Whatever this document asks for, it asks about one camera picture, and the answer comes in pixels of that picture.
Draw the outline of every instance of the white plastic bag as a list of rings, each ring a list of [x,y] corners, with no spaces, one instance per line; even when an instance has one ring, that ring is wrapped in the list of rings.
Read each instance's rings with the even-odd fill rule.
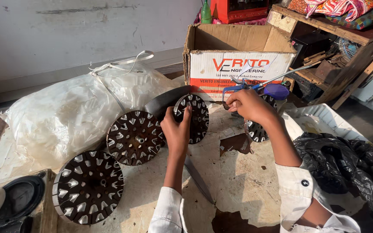
[[[97,72],[126,111],[143,110],[151,99],[181,86],[141,62],[136,62],[132,72],[127,73],[132,66],[133,63],[117,63],[112,65],[114,68],[108,66]],[[123,114],[104,85],[86,74],[15,102],[0,117],[13,131],[16,152],[43,167],[56,169],[98,144]]]

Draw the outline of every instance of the wooden table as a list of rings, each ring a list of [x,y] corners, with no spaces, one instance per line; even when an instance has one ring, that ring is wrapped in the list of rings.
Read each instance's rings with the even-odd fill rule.
[[[296,72],[324,91],[312,104],[329,102],[338,97],[373,61],[373,27],[363,30],[353,30],[332,23],[326,19],[324,15],[306,18],[305,15],[283,8],[279,4],[273,5],[267,18],[267,23],[278,28],[289,39],[300,32],[300,25],[308,24],[310,27],[327,31],[361,45],[355,56],[331,83],[324,82],[319,77],[315,76],[314,72],[309,70]]]

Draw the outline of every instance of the knife blade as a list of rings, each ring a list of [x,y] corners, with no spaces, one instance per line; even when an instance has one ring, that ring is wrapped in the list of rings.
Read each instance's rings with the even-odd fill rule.
[[[200,192],[204,195],[204,197],[211,203],[214,204],[214,201],[211,197],[210,190],[208,189],[207,185],[205,184],[204,180],[202,179],[201,175],[197,171],[197,169],[194,167],[194,164],[192,163],[191,159],[189,158],[189,155],[191,152],[188,150],[184,162],[184,166],[186,170],[191,175],[192,179],[194,180],[196,186],[200,190]]]

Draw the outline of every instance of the shirt cuff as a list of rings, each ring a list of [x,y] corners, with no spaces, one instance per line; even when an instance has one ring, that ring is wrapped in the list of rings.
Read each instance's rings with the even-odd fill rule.
[[[312,198],[314,181],[310,172],[300,167],[287,167],[276,164],[280,190],[286,194]]]
[[[181,194],[175,189],[162,187],[153,216],[169,220],[182,228],[181,216],[179,214],[181,200]]]

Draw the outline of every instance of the white shirt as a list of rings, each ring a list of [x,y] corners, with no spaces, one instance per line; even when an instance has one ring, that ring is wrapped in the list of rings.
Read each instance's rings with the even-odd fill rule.
[[[280,232],[292,233],[360,233],[359,225],[351,217],[336,214],[327,204],[315,179],[309,171],[300,167],[276,164],[279,194],[281,196]],[[332,216],[323,228],[297,225],[314,197]],[[172,188],[162,187],[158,203],[150,221],[148,233],[187,232],[184,221],[184,199]]]

